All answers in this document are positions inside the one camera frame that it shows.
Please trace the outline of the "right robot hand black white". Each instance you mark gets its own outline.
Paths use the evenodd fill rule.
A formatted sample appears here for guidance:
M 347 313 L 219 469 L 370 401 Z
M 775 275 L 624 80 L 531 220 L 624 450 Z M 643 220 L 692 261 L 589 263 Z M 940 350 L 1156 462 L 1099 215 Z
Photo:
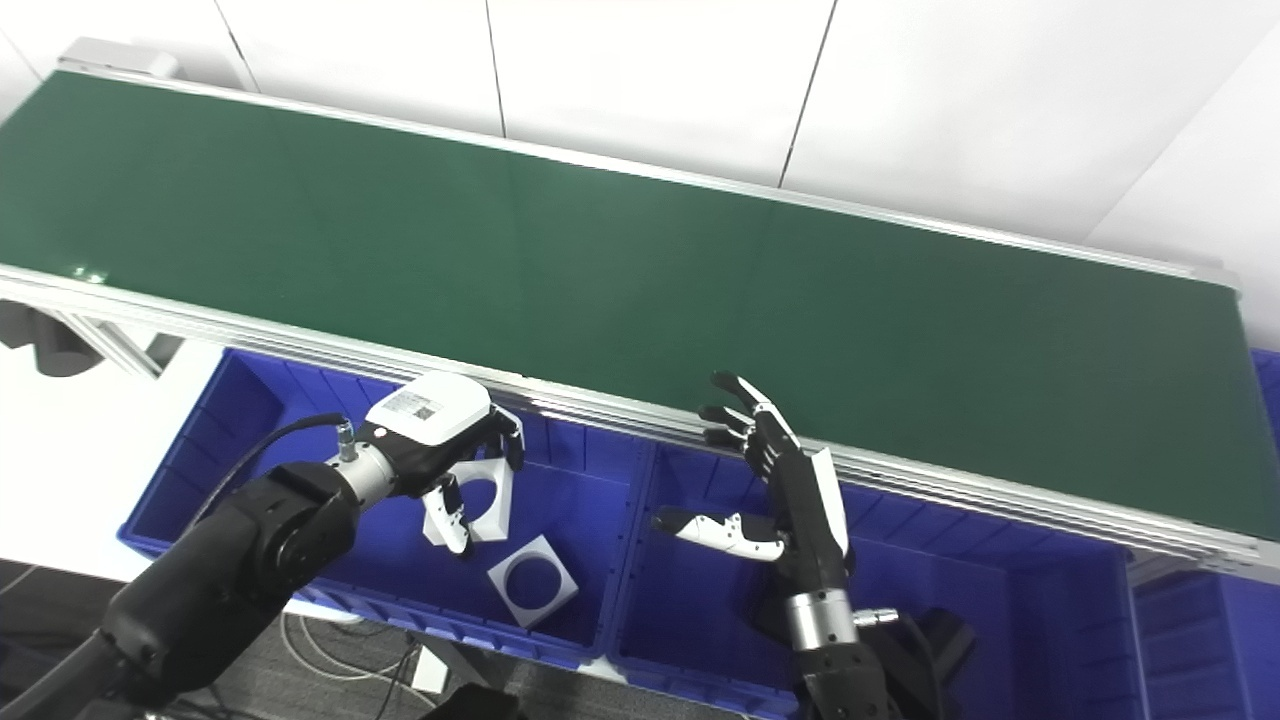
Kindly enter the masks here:
M 652 528 L 737 559 L 768 562 L 786 594 L 845 591 L 851 574 L 847 516 L 831 451 L 805 451 L 776 404 L 744 377 L 714 372 L 710 382 L 742 406 L 699 407 L 699 418 L 710 424 L 703 438 L 745 460 L 765 484 L 771 512 L 663 506 L 652 515 Z

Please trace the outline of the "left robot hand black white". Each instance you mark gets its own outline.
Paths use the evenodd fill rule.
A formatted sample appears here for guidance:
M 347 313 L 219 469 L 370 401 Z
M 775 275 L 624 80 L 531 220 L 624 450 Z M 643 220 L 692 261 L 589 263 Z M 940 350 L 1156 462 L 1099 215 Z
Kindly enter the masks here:
M 477 541 L 509 533 L 515 474 L 524 468 L 524 424 L 476 380 L 429 372 L 367 411 L 355 456 L 337 461 L 358 506 L 408 497 L 424 507 L 422 534 L 466 559 Z

